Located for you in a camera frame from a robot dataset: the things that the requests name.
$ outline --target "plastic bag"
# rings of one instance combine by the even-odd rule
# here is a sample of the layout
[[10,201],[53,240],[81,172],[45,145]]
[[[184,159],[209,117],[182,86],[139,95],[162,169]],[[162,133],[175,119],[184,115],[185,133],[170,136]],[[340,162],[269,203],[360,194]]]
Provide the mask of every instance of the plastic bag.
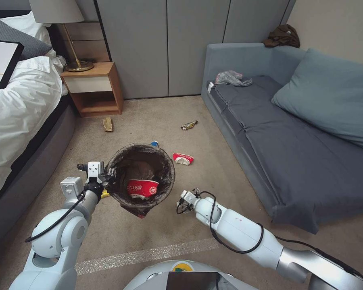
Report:
[[[116,182],[108,184],[106,190],[121,203],[121,207],[140,218],[169,195],[175,182],[172,159],[161,148],[149,144],[136,143],[120,149],[106,165],[106,171],[110,168],[116,170]],[[145,200],[132,198],[127,193],[131,179],[158,182],[156,193]]]
[[243,75],[237,73],[233,70],[227,70],[224,72],[220,72],[217,77],[215,78],[215,84],[232,84],[236,87],[247,87],[253,84],[253,79],[249,78],[245,81],[241,81]]

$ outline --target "bedside table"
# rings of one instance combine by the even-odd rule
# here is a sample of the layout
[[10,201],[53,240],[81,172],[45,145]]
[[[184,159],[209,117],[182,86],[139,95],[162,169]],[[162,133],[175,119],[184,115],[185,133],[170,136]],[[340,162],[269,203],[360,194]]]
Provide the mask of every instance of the bedside table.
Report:
[[64,71],[61,78],[81,117],[122,113],[124,99],[114,62],[95,62],[83,72]]

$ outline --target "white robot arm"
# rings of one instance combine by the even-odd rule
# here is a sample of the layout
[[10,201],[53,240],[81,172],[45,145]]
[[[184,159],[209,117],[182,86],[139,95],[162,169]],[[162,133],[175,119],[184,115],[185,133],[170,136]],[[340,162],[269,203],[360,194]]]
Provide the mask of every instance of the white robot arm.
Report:
[[200,198],[200,191],[183,191],[180,203],[194,209],[196,218],[263,267],[278,271],[285,278],[304,283],[311,273],[309,289],[363,290],[363,280],[313,251],[295,251],[282,246],[276,237],[248,218],[227,209],[211,197]]
[[74,266],[79,248],[100,200],[102,181],[105,181],[101,176],[103,162],[78,164],[77,167],[88,174],[86,189],[80,177],[68,177],[60,183],[66,198],[63,208],[44,217],[26,240],[31,241],[31,250],[23,272],[13,281],[10,290],[75,288]]

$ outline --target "gray sofa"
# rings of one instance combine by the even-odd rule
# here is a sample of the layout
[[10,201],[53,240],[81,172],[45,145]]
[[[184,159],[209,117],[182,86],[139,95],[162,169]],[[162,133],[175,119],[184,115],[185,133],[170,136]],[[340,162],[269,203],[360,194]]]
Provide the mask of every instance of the gray sofa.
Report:
[[[202,98],[275,223],[318,225],[363,213],[363,148],[271,103],[305,51],[262,43],[207,47]],[[217,73],[252,77],[249,87],[208,85]]]

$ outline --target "carpet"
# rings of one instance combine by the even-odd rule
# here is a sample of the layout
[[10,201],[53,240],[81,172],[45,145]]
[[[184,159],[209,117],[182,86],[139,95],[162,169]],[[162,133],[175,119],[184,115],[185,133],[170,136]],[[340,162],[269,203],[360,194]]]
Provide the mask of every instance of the carpet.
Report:
[[[8,289],[24,267],[30,249],[24,239],[45,215],[63,204],[59,182],[68,176],[85,178],[76,169],[77,163],[107,163],[125,145],[152,140],[157,140],[170,156],[184,153],[194,156],[195,161],[190,166],[175,164],[171,194],[142,220],[122,209],[112,197],[100,201],[77,260],[78,266],[90,265],[90,270],[81,268],[85,270],[78,275],[76,289],[122,289],[144,267],[166,259],[207,263],[259,289],[308,288],[216,244],[208,227],[193,213],[177,215],[180,193],[194,187],[214,193],[221,205],[262,223],[274,234],[310,243],[363,274],[363,215],[321,225],[317,235],[271,224],[200,96],[129,100],[122,115],[111,118],[115,128],[112,133],[104,132],[103,117],[77,119],[74,136],[54,174],[0,244],[0,290]],[[199,123],[193,129],[180,128],[194,120]],[[114,264],[93,271],[91,261]]]

